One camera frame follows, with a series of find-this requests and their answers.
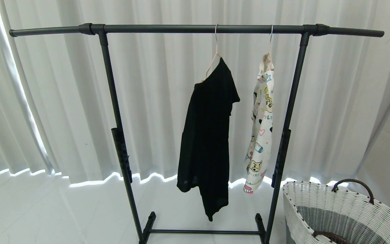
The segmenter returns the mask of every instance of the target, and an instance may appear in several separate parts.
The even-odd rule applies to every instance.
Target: black shirt
[[[228,205],[229,126],[232,104],[239,102],[231,71],[221,58],[212,74],[195,84],[181,137],[177,187],[198,186],[205,214]]]

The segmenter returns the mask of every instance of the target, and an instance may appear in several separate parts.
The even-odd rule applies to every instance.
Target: basket handle
[[[363,187],[365,187],[365,189],[368,190],[368,194],[370,195],[369,203],[374,205],[374,195],[373,195],[373,192],[370,190],[370,187],[368,187],[367,184],[365,184],[364,182],[361,182],[359,180],[356,180],[356,179],[343,179],[342,181],[336,182],[336,184],[333,186],[332,191],[336,192],[338,190],[338,185],[341,184],[341,183],[344,183],[344,182],[356,182],[356,183],[361,184]]]
[[[346,239],[342,238],[341,236],[335,234],[335,233],[332,233],[332,232],[327,232],[327,231],[319,231],[319,230],[315,230],[314,233],[312,234],[312,236],[315,238],[316,236],[318,235],[324,235],[326,236],[327,238],[331,239],[331,241],[334,241],[336,242],[337,244],[351,244],[349,241],[347,241]]]

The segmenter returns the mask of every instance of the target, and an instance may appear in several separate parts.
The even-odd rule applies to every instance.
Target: clothes rack
[[[156,219],[155,212],[151,212],[148,217],[147,224],[144,230],[141,229],[139,222],[138,211],[132,192],[132,173],[130,171],[129,156],[126,149],[124,139],[123,124],[121,122],[120,109],[117,100],[117,92],[115,81],[112,72],[110,53],[108,48],[108,33],[215,33],[216,25],[105,25],[85,23],[79,26],[37,28],[37,29],[11,29],[9,34],[12,37],[46,35],[46,34],[69,34],[81,33],[87,35],[98,35],[100,45],[102,46],[102,54],[106,69],[106,75],[112,100],[113,112],[115,116],[116,128],[111,129],[115,149],[123,174],[124,184],[126,187],[127,196],[129,198],[130,209],[132,210],[133,220],[135,222],[136,233],[138,234],[139,244],[146,244],[151,233],[192,233],[192,234],[225,234],[225,235],[258,235],[262,244],[268,244],[272,233],[272,226],[277,207],[278,196],[280,192],[280,183],[284,170],[284,164],[288,149],[288,142],[291,135],[289,129],[291,122],[291,114],[293,113],[294,102],[296,100],[297,88],[299,85],[300,74],[302,72],[303,60],[305,58],[306,47],[308,46],[310,36],[323,35],[348,35],[362,37],[382,37],[384,31],[371,29],[350,29],[336,28],[323,24],[302,25],[302,26],[286,26],[286,25],[218,25],[217,33],[230,34],[301,34],[299,55],[297,57],[296,69],[291,85],[290,97],[286,110],[285,122],[282,130],[280,147],[278,151],[277,161],[274,174],[272,176],[272,187],[274,188],[272,203],[270,206],[269,220],[267,228],[264,228],[263,219],[257,213],[255,222],[257,231],[243,230],[164,230],[153,229],[153,223]]]

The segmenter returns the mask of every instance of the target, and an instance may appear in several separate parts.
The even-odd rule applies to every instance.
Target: floor
[[[263,185],[253,195],[243,184],[230,190],[229,205],[209,222],[197,188],[178,190],[176,179],[164,182],[133,178],[141,226],[155,211],[154,228],[257,230],[255,214],[267,224],[273,189]],[[138,243],[124,183],[111,176],[103,184],[71,187],[67,178],[29,171],[0,175],[0,244],[134,244]],[[258,236],[152,234],[149,244],[259,244]],[[285,243],[282,195],[278,201],[271,244]]]

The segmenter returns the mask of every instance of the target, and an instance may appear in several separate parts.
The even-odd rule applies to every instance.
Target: white woven basket
[[[338,189],[342,182],[358,182],[370,197]],[[334,187],[311,182],[288,182],[283,187],[287,244],[390,244],[390,208],[375,200],[364,183],[345,179]],[[329,232],[340,238],[313,236]]]

